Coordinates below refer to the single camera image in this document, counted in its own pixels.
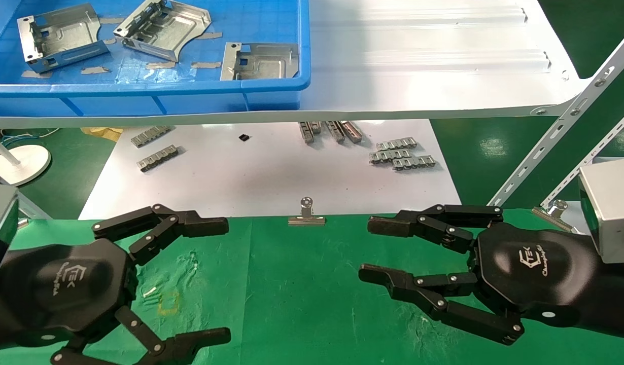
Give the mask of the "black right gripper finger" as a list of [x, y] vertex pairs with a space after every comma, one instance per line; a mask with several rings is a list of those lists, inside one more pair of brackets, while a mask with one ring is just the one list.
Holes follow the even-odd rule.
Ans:
[[434, 205], [422, 211], [401, 210], [395, 217], [371, 216], [368, 232], [393, 237], [419, 237], [464, 254], [474, 245], [467, 228], [486, 229], [504, 221], [499, 206]]

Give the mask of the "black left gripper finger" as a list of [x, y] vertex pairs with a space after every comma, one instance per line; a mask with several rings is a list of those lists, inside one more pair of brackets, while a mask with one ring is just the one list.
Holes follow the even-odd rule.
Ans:
[[143, 237], [128, 249], [132, 262], [143, 266], [178, 238], [227, 234], [229, 223], [225, 217], [202, 218], [194, 210], [175, 211], [152, 205], [98, 222], [92, 231], [94, 238], [111, 242], [142, 233]]

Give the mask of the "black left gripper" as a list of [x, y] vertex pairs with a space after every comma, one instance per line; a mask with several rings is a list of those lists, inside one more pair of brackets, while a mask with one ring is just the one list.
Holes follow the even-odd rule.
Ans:
[[136, 364], [192, 364], [202, 348], [231, 341], [227, 327], [159, 339], [129, 308], [137, 284], [127, 252], [106, 239], [10, 251], [0, 267], [0, 346], [68, 341], [52, 364], [113, 364], [83, 350], [120, 322], [147, 349]]

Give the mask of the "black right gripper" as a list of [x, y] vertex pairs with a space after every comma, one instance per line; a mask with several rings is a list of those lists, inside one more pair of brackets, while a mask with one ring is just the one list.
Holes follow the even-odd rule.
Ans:
[[[362, 264], [359, 279], [386, 287], [392, 300], [416, 305], [434, 321], [505, 346], [525, 334], [520, 317], [551, 326], [599, 325], [595, 285], [602, 262], [589, 236], [499, 223], [479, 233], [475, 254], [476, 274], [414, 276]], [[494, 313], [448, 300], [473, 294]]]

